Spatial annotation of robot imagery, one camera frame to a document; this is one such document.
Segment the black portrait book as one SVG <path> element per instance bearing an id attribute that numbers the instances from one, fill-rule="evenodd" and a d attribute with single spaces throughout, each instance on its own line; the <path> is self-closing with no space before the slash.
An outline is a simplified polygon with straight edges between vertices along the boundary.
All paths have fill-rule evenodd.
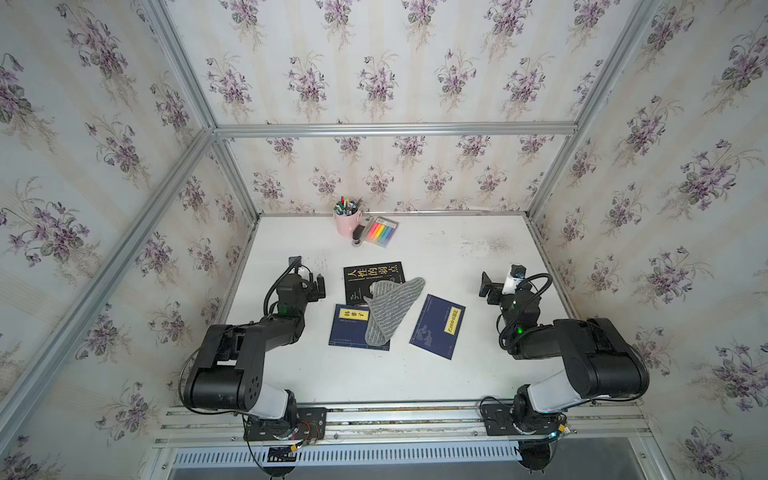
<path id="1" fill-rule="evenodd" d="M 345 300 L 347 305 L 362 305 L 371 298 L 371 286 L 379 281 L 404 283 L 401 262 L 385 262 L 343 268 Z"/>

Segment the blue book yellow label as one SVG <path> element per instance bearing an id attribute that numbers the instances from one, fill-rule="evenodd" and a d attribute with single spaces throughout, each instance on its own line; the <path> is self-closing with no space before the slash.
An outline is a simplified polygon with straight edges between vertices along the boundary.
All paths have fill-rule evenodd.
<path id="1" fill-rule="evenodd" d="M 428 294 L 409 343 L 451 360 L 465 312 L 462 305 Z"/>
<path id="2" fill-rule="evenodd" d="M 370 309 L 368 307 L 337 304 L 331 325 L 328 345 L 335 347 L 389 351 L 389 342 L 382 346 L 373 346 L 366 342 L 365 335 L 369 318 Z"/>

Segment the grey striped cleaning cloth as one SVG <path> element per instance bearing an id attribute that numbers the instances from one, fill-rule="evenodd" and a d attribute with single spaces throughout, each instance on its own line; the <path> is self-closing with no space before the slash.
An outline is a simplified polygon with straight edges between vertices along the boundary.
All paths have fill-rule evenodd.
<path id="1" fill-rule="evenodd" d="M 367 345 L 382 347 L 391 340 L 425 285 L 422 277 L 404 283 L 381 280 L 371 285 L 372 297 L 365 299 L 369 309 L 365 333 Z"/>

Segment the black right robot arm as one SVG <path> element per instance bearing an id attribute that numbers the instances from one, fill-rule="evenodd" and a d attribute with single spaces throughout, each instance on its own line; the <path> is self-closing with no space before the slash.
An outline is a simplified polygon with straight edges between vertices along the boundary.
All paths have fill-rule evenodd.
<path id="1" fill-rule="evenodd" d="M 563 362 L 561 371 L 519 387 L 509 403 L 483 398 L 478 408 L 489 436 L 556 438 L 566 429 L 568 409 L 594 400 L 632 402 L 650 386 L 640 355 L 609 319 L 539 322 L 540 300 L 552 285 L 550 274 L 528 276 L 522 265 L 512 265 L 503 282 L 481 274 L 479 296 L 500 310 L 499 347 L 516 360 Z"/>

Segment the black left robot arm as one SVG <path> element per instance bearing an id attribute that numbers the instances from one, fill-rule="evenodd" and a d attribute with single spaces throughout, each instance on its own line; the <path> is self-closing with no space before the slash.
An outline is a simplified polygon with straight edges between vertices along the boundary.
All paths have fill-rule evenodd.
<path id="1" fill-rule="evenodd" d="M 245 421 L 245 438 L 289 439 L 302 424 L 293 392 L 269 385 L 264 377 L 267 354 L 299 341 L 309 304 L 326 297 L 323 276 L 291 267 L 270 287 L 257 322 L 218 324 L 208 328 L 198 349 L 181 368 L 182 405 L 199 415 L 237 414 Z"/>

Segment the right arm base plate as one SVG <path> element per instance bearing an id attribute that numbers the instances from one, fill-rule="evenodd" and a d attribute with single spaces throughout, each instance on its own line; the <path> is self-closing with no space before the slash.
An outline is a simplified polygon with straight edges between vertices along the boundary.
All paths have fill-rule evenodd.
<path id="1" fill-rule="evenodd" d="M 504 403 L 490 397 L 478 406 L 488 436 L 558 436 L 566 429 L 563 413 L 540 413 L 524 401 Z"/>

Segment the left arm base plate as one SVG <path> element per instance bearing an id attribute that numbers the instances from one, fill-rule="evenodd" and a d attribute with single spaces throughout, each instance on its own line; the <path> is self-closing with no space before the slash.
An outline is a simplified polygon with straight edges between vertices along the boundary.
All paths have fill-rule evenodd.
<path id="1" fill-rule="evenodd" d="M 328 410 L 324 407 L 289 408 L 281 419 L 247 416 L 243 438 L 248 442 L 291 441 L 315 443 L 325 437 Z"/>

